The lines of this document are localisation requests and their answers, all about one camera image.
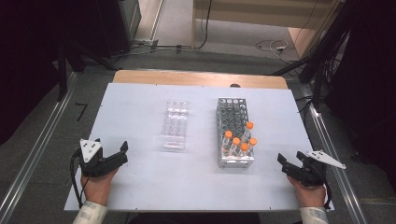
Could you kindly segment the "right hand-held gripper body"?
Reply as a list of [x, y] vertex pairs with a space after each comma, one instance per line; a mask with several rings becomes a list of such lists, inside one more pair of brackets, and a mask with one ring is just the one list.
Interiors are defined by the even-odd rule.
[[302, 165], [301, 167], [293, 164], [295, 170], [289, 173], [288, 176], [296, 179], [305, 187], [323, 185], [326, 182], [326, 170], [328, 165], [341, 169], [347, 168], [343, 163], [323, 151], [306, 151], [303, 153], [310, 159], [309, 164]]

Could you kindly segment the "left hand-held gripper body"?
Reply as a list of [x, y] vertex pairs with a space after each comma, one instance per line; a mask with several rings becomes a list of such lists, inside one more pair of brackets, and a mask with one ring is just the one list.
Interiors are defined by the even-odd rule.
[[103, 156], [103, 144], [92, 140], [80, 140], [79, 165], [81, 172], [87, 177], [100, 177], [107, 175], [119, 167], [112, 167], [106, 164]]

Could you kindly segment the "clear acrylic tube rack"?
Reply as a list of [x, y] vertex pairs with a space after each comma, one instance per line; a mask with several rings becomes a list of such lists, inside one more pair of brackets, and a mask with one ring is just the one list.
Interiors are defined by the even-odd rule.
[[188, 115], [188, 101], [168, 100], [166, 102], [161, 132], [163, 147], [176, 150], [185, 148]]

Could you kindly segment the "metal tube rack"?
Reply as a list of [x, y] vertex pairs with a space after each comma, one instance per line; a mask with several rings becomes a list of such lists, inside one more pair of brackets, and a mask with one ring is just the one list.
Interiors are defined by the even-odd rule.
[[[244, 142], [243, 135], [246, 128], [248, 118], [247, 101], [244, 98], [219, 98], [216, 118], [219, 135], [219, 150], [218, 150], [218, 166], [220, 168], [248, 168], [254, 162], [254, 156], [249, 157], [248, 152], [245, 158], [240, 157], [240, 147], [242, 143], [248, 143], [249, 139], [253, 137], [250, 131], [249, 139]], [[222, 142], [224, 133], [231, 131], [233, 136], [230, 141], [230, 148], [233, 144], [233, 138], [238, 137], [240, 144], [236, 150], [237, 155], [229, 154], [225, 156], [222, 151]]]

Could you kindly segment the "person's right hand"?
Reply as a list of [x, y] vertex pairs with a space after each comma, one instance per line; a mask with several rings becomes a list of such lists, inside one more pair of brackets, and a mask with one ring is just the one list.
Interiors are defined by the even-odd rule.
[[287, 179], [295, 189], [296, 198], [301, 207], [323, 207], [326, 197], [324, 186], [305, 187], [296, 179], [287, 176]]

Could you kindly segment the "person's left hand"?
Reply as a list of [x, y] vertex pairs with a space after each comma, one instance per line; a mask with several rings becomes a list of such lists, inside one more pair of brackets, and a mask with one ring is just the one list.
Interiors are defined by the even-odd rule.
[[80, 179], [80, 183], [84, 187], [83, 191], [85, 199], [93, 203], [107, 206], [108, 197], [111, 191], [111, 182], [117, 172], [118, 169], [97, 178], [91, 178], [83, 175]]

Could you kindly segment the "black metal stand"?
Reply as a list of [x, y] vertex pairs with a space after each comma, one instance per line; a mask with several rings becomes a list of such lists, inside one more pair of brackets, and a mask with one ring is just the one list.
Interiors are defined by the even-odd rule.
[[118, 71], [117, 67], [111, 63], [108, 63], [100, 56], [94, 54], [91, 50], [80, 45], [78, 42], [67, 40], [62, 41], [58, 45], [58, 102], [60, 102], [67, 94], [66, 63], [69, 63], [74, 71], [83, 72], [85, 69], [85, 64], [81, 59], [82, 55], [88, 56], [108, 70]]

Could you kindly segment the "wooden table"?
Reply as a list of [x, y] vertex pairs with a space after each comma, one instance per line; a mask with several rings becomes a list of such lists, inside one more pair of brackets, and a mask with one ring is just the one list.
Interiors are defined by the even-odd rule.
[[288, 88], [283, 77], [163, 70], [120, 70], [116, 72], [113, 82], [210, 87], [238, 85], [241, 88], [277, 90]]

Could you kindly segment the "black curtain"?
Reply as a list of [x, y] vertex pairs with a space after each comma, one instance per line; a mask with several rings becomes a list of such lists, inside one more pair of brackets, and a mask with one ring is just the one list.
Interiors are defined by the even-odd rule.
[[357, 0], [326, 105], [355, 134], [352, 146], [396, 190], [396, 0]]

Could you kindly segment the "grey power strip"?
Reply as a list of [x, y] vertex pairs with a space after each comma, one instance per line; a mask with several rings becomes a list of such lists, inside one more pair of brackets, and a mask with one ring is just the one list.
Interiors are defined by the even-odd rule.
[[148, 47], [156, 47], [158, 45], [159, 40], [158, 39], [136, 39], [133, 41], [134, 45], [137, 46], [148, 46]]

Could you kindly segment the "dark cabinet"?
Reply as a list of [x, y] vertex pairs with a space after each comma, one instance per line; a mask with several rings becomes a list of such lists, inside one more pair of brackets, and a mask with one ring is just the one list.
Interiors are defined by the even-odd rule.
[[142, 19], [138, 0], [95, 0], [105, 35], [104, 56], [130, 50]]

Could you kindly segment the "light wooden cabinet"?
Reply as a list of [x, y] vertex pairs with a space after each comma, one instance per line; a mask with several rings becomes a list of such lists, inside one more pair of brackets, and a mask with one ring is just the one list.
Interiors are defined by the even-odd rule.
[[197, 19], [288, 27], [300, 57], [318, 43], [346, 0], [193, 0], [191, 45]]

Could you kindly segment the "aluminium floor rail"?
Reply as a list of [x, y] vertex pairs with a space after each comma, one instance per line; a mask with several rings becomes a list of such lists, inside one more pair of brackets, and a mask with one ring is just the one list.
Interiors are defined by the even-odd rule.
[[0, 205], [0, 224], [7, 224], [10, 220], [14, 209], [16, 208], [23, 192], [25, 191], [31, 176], [43, 153], [45, 152], [47, 144], [52, 137], [52, 134], [57, 127], [68, 102], [70, 101], [79, 76], [80, 73], [71, 73], [69, 79], [67, 80], [68, 90], [64, 94], [64, 97], [55, 104], [48, 120], [45, 123], [45, 126], [41, 130], [40, 135], [35, 140], [35, 144], [31, 148], [27, 159], [16, 175], [16, 178], [11, 182], [10, 188], [7, 190], [6, 197]]
[[[322, 114], [316, 110], [313, 103], [310, 103], [307, 106], [307, 113], [315, 124], [316, 133], [321, 141], [321, 148], [323, 151], [328, 153], [334, 159], [339, 160], [339, 156], [328, 133]], [[368, 224], [358, 197], [349, 181], [346, 169], [334, 167], [331, 168], [331, 171], [353, 224]]]

